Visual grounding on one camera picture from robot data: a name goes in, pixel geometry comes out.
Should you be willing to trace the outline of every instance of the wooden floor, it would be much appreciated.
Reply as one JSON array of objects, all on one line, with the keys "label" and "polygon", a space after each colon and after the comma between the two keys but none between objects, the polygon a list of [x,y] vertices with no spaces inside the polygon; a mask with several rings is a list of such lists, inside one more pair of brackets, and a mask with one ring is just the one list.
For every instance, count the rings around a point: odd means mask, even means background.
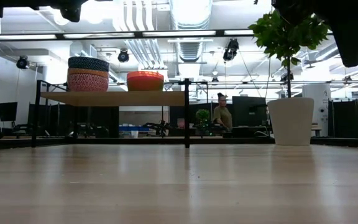
[{"label": "wooden floor", "polygon": [[78,145],[3,150],[0,223],[358,224],[358,149]]}]

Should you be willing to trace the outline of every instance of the patterned bowl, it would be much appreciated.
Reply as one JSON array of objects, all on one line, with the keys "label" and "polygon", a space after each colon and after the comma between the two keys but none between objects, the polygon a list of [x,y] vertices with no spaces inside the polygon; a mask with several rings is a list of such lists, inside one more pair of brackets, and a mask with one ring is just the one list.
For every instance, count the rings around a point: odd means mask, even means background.
[{"label": "patterned bowl", "polygon": [[101,75],[74,73],[67,75],[70,91],[107,91],[109,79]]},{"label": "patterned bowl", "polygon": [[108,72],[110,64],[104,60],[91,57],[71,57],[68,59],[69,68],[83,68]]},{"label": "patterned bowl", "polygon": [[97,71],[97,70],[90,70],[90,69],[83,69],[83,68],[69,68],[67,71],[67,75],[80,74],[80,73],[99,75],[104,78],[109,78],[108,72],[102,72],[102,71]]},{"label": "patterned bowl", "polygon": [[157,72],[129,72],[127,86],[129,91],[162,91],[164,76]]}]

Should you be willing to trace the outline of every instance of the white planter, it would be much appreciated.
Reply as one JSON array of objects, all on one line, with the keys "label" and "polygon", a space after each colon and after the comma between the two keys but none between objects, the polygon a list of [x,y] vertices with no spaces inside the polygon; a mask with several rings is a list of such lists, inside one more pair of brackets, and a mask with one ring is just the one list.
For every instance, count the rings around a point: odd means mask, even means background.
[{"label": "white planter", "polygon": [[276,144],[284,146],[310,145],[314,100],[287,98],[267,103]]}]

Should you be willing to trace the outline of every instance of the olive shirt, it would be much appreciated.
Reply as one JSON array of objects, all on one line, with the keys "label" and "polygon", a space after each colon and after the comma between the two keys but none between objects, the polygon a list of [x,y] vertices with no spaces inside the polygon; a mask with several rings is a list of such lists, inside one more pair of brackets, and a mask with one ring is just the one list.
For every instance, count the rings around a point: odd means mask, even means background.
[{"label": "olive shirt", "polygon": [[232,118],[226,107],[217,106],[214,110],[214,121],[220,118],[229,131],[233,128]]}]

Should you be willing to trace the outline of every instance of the computer monitor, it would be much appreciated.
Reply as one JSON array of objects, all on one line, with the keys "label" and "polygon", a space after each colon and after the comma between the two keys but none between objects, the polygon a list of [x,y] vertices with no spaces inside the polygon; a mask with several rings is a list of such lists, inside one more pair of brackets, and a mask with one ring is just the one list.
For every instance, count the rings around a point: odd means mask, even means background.
[{"label": "computer monitor", "polygon": [[0,121],[15,121],[17,102],[0,103]]},{"label": "computer monitor", "polygon": [[233,96],[233,125],[266,125],[266,99],[262,97]]}]

